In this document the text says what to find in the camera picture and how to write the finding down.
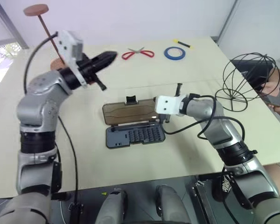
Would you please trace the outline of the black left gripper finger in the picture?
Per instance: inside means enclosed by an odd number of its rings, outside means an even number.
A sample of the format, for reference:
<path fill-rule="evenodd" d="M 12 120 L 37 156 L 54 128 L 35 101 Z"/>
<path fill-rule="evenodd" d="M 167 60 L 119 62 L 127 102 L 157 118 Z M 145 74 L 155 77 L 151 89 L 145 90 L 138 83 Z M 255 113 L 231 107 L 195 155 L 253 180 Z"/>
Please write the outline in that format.
<path fill-rule="evenodd" d="M 116 51 L 104 51 L 101 54 L 95 56 L 93 58 L 93 61 L 95 61 L 95 62 L 113 62 L 117 56 L 118 56 L 118 53 Z"/>
<path fill-rule="evenodd" d="M 96 70 L 102 70 L 106 67 L 108 67 L 112 62 L 96 62 L 95 67 Z"/>

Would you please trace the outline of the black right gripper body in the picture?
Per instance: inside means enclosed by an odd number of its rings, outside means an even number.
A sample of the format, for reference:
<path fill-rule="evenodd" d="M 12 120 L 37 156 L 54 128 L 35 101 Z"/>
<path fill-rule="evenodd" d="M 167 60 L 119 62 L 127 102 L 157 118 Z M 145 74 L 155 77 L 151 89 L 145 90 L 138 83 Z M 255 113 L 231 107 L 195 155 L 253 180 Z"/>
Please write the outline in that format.
<path fill-rule="evenodd" d="M 157 113 L 159 114 L 160 123 L 168 123 L 171 115 L 180 116 L 180 104 L 183 95 L 180 96 L 182 83 L 177 84 L 175 96 L 158 96 L 157 97 Z"/>

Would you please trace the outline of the person's bare hand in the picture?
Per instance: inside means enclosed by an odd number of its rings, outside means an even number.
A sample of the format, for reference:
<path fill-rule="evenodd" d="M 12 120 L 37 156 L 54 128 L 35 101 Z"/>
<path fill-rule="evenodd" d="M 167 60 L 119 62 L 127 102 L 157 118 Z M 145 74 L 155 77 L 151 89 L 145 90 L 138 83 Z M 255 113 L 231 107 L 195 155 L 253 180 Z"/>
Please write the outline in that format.
<path fill-rule="evenodd" d="M 278 96 L 280 92 L 280 78 L 279 75 L 272 74 L 266 83 L 261 85 L 262 93 L 265 95 Z"/>

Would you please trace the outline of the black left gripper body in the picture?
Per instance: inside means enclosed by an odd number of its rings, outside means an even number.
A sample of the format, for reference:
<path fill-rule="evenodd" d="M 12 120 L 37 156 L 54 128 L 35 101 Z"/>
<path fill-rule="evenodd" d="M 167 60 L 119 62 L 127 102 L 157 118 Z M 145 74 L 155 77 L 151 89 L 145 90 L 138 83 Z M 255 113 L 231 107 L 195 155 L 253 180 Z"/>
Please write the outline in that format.
<path fill-rule="evenodd" d="M 97 72 L 105 68 L 104 54 L 99 54 L 93 58 L 82 54 L 82 60 L 78 61 L 77 64 L 79 71 L 88 85 L 96 83 L 102 91 L 107 89 L 97 76 Z"/>

